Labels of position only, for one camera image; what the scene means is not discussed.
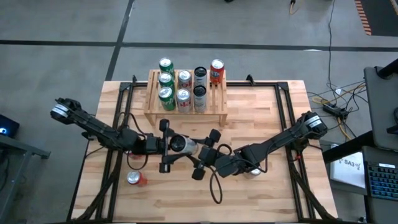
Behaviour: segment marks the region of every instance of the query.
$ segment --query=wooden shelf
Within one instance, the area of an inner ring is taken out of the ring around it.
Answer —
[[[178,87],[178,73],[180,70],[175,71],[175,92],[177,92]],[[193,80],[193,70],[188,70],[192,75]],[[197,113],[193,106],[193,93],[191,91],[191,103],[192,109],[189,113],[180,113],[178,108],[175,110],[166,111],[163,109],[162,104],[159,100],[159,90],[160,85],[158,82],[160,75],[160,70],[150,70],[148,77],[148,86],[146,100],[144,103],[144,114],[147,117],[151,125],[155,126],[156,118],[158,115],[179,115],[179,116],[189,116],[189,115],[213,115],[220,117],[220,126],[225,125],[227,112],[227,99],[226,99],[226,71],[224,71],[224,77],[221,84],[210,85],[210,75],[209,70],[207,72],[207,85],[206,85],[206,111],[203,113]]]

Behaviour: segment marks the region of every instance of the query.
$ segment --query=soda can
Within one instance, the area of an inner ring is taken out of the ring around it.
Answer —
[[[159,75],[159,84],[161,87],[170,87],[174,90],[174,80],[170,73],[164,72]]]
[[[127,174],[127,182],[129,182],[129,184],[131,185],[137,185],[142,187],[147,185],[148,180],[141,172],[139,172],[138,170],[133,170]]]
[[[163,72],[170,73],[173,78],[173,81],[175,80],[174,65],[173,65],[173,62],[169,58],[166,58],[166,57],[162,58],[159,61],[159,68],[162,73]]]
[[[187,70],[182,70],[178,75],[178,89],[192,91],[192,75]]]
[[[191,93],[187,89],[177,91],[177,106],[180,113],[191,112]]]
[[[207,70],[203,67],[197,67],[193,71],[195,74],[195,84],[194,86],[203,85],[206,86],[207,83]]]
[[[259,169],[254,169],[250,172],[245,172],[243,174],[244,174],[243,176],[245,176],[245,178],[253,179],[253,178],[257,177],[258,175],[260,175],[261,171]]]
[[[206,87],[198,85],[193,89],[193,107],[198,113],[206,111]]]
[[[184,154],[195,154],[198,151],[198,145],[190,138],[182,135],[173,136],[170,139],[170,147],[174,152]]]
[[[224,77],[224,62],[220,59],[214,59],[210,66],[210,82],[219,84]]]
[[[159,99],[165,110],[170,111],[175,109],[174,90],[170,87],[163,87],[160,89]]]

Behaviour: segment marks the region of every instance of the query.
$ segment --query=gray floor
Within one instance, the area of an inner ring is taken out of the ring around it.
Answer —
[[[289,2],[273,0],[136,0],[124,42],[265,44],[328,46],[331,0],[306,0],[294,16]],[[128,0],[1,1],[1,40],[115,42]],[[336,0],[331,23],[332,46],[397,47],[398,38],[364,33],[354,0]],[[96,112],[114,47],[0,45],[0,113],[21,123],[18,139],[52,151],[49,160],[34,159],[22,184],[10,223],[62,222],[66,219],[87,142],[76,126],[49,116],[54,99],[79,100]],[[308,91],[328,88],[328,52],[299,50],[154,49],[122,47],[112,80],[147,80],[161,57],[177,68],[225,61],[228,80],[247,74],[257,80],[305,80]],[[337,86],[363,79],[363,68],[385,65],[396,53],[332,52],[331,81]],[[349,116],[359,135],[370,130],[367,104]],[[325,118],[329,126],[336,121]],[[338,129],[324,139],[343,142]],[[333,191],[339,217],[364,215],[360,195]]]

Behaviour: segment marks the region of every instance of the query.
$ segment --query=can lid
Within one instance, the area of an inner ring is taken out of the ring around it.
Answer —
[[[173,93],[173,90],[170,87],[166,86],[166,87],[163,87],[160,89],[159,96],[161,98],[167,98],[167,97],[171,96],[172,93]]]
[[[141,174],[140,174],[138,171],[130,171],[130,172],[127,174],[127,181],[128,181],[130,184],[136,184],[136,183],[139,182],[140,175],[141,175]]]
[[[195,68],[194,74],[198,77],[204,77],[207,74],[207,70],[203,67]]]
[[[203,85],[198,85],[193,89],[193,94],[195,96],[204,96],[206,95],[206,87]]]
[[[186,143],[185,138],[181,135],[173,136],[170,139],[170,147],[174,152],[181,152],[185,148]]]
[[[170,73],[164,72],[159,75],[159,81],[162,83],[167,83],[167,82],[171,81],[171,79],[172,79],[172,76]]]
[[[181,89],[177,92],[177,98],[180,100],[187,100],[189,99],[189,91],[187,89]]]
[[[259,174],[261,174],[261,171],[259,169],[254,169],[254,170],[250,171],[250,173],[252,175],[259,175]]]
[[[171,63],[172,63],[172,61],[169,58],[166,58],[166,57],[162,58],[159,61],[159,65],[161,65],[163,67],[167,67],[167,66],[171,65]]]
[[[187,70],[181,71],[178,77],[182,80],[188,80],[191,78],[191,73]]]
[[[211,66],[213,66],[214,68],[220,69],[224,67],[224,62],[220,59],[214,59],[211,62]]]

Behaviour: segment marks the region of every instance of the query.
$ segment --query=wooden table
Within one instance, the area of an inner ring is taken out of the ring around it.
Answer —
[[[288,81],[288,83],[294,113],[298,118],[302,113],[310,110],[305,85],[303,81]],[[109,125],[113,122],[119,84],[120,82],[105,82],[99,99],[96,117]],[[145,97],[145,88],[134,89],[131,112],[136,116],[144,132],[159,135],[158,124],[156,127],[151,126],[144,116],[142,106]],[[170,120],[172,129],[192,138],[203,138],[212,128],[219,129],[222,133],[219,144],[229,144],[233,149],[254,142],[263,142],[281,132],[273,88],[229,87],[227,98],[228,119],[222,128],[219,127],[217,116],[214,118],[201,116],[197,119],[194,116],[188,117],[189,119],[178,116],[166,118]],[[282,101],[285,117],[288,118],[283,93]],[[129,125],[135,129],[132,121]],[[88,153],[97,148],[99,144],[91,142]],[[211,198],[210,172],[206,173],[202,181],[193,180],[191,178],[192,163],[187,158],[177,161],[172,166],[171,173],[160,174],[160,156],[150,156],[148,165],[142,170],[149,183],[145,187],[136,187],[127,183],[126,176],[130,168],[126,164],[125,156],[121,168],[114,222],[289,222],[297,220],[284,149],[279,149],[269,155],[269,170],[266,174],[261,174],[252,180],[245,179],[243,175],[220,179],[224,195],[221,205],[214,203]],[[81,215],[98,193],[105,158],[106,150],[102,150],[86,159],[72,218]],[[311,190],[328,212],[337,217],[322,152],[308,147],[304,150],[304,158]],[[131,160],[131,164],[139,167],[142,161],[143,158]],[[300,197],[305,217],[308,217],[302,191],[300,191]],[[109,197],[106,198],[104,216],[108,211],[108,200]]]

